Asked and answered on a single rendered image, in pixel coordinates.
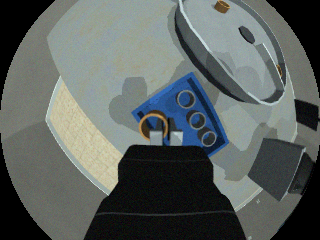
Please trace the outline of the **blue crate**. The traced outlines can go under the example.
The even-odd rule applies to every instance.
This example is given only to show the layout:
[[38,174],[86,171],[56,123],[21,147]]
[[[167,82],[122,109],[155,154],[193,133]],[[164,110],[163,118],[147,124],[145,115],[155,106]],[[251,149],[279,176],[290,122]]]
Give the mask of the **blue crate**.
[[[185,109],[180,107],[176,103],[175,97],[177,93],[182,90],[189,90],[194,93],[196,103],[193,107]],[[204,149],[208,157],[211,157],[227,144],[229,144],[221,121],[211,101],[209,100],[207,94],[205,93],[204,89],[202,88],[193,72],[190,72],[176,82],[172,83],[171,85],[151,97],[149,100],[144,102],[138,108],[133,110],[131,113],[137,120],[137,122],[140,123],[141,119],[151,110],[162,111],[167,116],[167,119],[168,117],[174,118],[177,129],[183,130],[182,146],[200,146]],[[186,115],[191,110],[197,110],[203,113],[206,117],[206,124],[204,127],[208,127],[213,132],[215,132],[217,139],[212,146],[204,146],[197,137],[198,130],[193,129],[187,123]]]

